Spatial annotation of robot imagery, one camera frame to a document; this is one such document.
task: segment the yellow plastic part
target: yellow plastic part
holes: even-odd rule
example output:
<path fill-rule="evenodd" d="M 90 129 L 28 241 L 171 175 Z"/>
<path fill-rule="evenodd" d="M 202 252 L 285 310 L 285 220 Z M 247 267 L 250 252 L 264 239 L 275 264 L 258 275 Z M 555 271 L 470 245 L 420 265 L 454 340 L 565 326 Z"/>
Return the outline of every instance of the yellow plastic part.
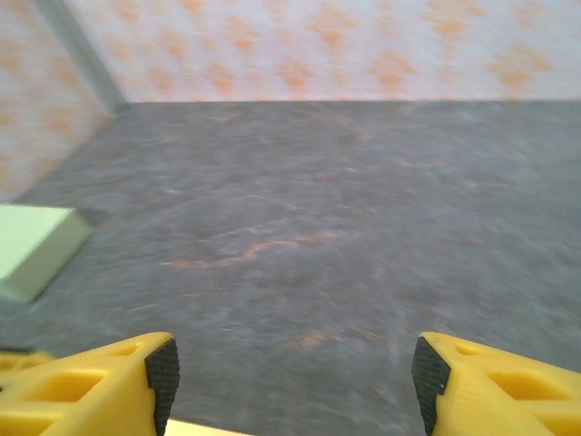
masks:
<path fill-rule="evenodd" d="M 165 436 L 249 436 L 232 431 L 218 430 L 210 427 L 203 427 L 189 422 L 176 420 L 167 421 Z"/>
<path fill-rule="evenodd" d="M 438 386 L 443 394 L 435 397 L 432 436 L 581 435 L 580 373 L 445 334 L 423 333 L 419 343 L 422 338 L 428 353 L 449 367 L 448 382 Z M 426 371 L 412 371 L 417 392 L 441 373 L 438 362 L 423 357 L 418 366 Z M 426 405 L 420 394 L 419 400 Z"/>
<path fill-rule="evenodd" d="M 145 359 L 171 340 L 149 333 L 53 361 L 0 354 L 0 435 L 159 436 Z"/>

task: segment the gray marble floor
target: gray marble floor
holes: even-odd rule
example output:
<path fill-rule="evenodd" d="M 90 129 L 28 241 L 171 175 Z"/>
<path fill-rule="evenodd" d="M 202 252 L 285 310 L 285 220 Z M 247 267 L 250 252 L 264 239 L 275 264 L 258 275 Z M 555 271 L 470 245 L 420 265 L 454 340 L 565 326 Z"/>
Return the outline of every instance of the gray marble floor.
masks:
<path fill-rule="evenodd" d="M 134 105 L 27 193 L 96 233 L 0 342 L 170 331 L 178 418 L 420 435 L 417 335 L 581 370 L 581 104 Z"/>

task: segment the green foam block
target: green foam block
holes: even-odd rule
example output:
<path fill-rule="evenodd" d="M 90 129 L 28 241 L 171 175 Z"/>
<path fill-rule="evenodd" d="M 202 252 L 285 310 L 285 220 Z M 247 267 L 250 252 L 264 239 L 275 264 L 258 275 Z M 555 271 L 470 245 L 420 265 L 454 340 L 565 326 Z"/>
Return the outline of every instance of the green foam block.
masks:
<path fill-rule="evenodd" d="M 0 204 L 0 297 L 34 300 L 91 231 L 74 209 Z"/>

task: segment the wall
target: wall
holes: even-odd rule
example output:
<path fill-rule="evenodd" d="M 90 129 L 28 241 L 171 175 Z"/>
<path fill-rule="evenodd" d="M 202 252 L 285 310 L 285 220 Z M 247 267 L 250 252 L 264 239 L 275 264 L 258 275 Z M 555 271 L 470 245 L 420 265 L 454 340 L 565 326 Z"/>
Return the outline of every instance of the wall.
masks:
<path fill-rule="evenodd" d="M 28 0 L 0 0 L 0 202 L 15 198 L 108 118 Z"/>
<path fill-rule="evenodd" d="M 581 0 L 67 0 L 133 102 L 581 97 Z"/>

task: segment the orange patterned wallpaper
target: orange patterned wallpaper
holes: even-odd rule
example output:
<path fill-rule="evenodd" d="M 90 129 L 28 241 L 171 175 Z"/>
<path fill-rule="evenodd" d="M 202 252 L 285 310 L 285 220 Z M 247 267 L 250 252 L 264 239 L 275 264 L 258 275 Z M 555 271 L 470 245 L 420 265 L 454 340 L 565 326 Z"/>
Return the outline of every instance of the orange patterned wallpaper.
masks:
<path fill-rule="evenodd" d="M 28 0 L 0 0 L 0 202 L 30 187 L 107 117 Z"/>
<path fill-rule="evenodd" d="M 67 0 L 133 102 L 580 98 L 580 0 Z"/>

